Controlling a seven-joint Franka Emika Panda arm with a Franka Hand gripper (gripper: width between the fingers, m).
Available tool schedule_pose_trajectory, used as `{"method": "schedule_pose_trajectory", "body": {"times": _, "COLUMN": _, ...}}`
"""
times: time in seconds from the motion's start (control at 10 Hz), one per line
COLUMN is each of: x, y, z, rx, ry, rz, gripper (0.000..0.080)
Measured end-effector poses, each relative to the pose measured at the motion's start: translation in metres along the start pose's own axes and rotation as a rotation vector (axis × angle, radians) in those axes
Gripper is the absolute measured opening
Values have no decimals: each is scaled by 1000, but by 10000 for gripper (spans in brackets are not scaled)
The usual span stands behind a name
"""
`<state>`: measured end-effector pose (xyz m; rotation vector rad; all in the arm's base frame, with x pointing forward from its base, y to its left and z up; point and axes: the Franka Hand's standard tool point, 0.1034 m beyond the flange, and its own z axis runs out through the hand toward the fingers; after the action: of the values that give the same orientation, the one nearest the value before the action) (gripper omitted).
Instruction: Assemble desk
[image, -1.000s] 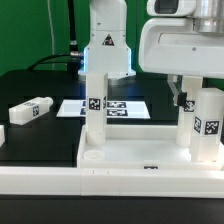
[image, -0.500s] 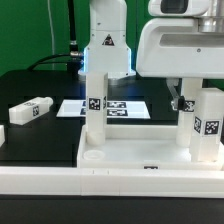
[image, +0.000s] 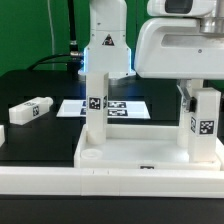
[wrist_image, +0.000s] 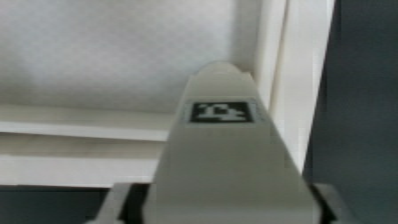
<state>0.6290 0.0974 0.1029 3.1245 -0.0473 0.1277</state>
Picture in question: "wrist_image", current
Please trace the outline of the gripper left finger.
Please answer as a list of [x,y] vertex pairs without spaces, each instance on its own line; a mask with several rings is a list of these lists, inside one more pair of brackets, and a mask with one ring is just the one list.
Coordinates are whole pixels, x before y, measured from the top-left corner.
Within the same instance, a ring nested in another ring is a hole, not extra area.
[[97,215],[85,224],[126,224],[120,220],[120,213],[126,204],[127,194],[129,194],[131,184],[115,183],[101,204]]

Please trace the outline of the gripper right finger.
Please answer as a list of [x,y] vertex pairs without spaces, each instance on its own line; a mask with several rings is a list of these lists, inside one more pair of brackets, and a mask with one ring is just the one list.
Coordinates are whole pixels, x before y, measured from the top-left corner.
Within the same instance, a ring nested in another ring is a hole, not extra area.
[[316,183],[312,192],[321,206],[319,224],[355,224],[355,217],[335,188],[328,184]]

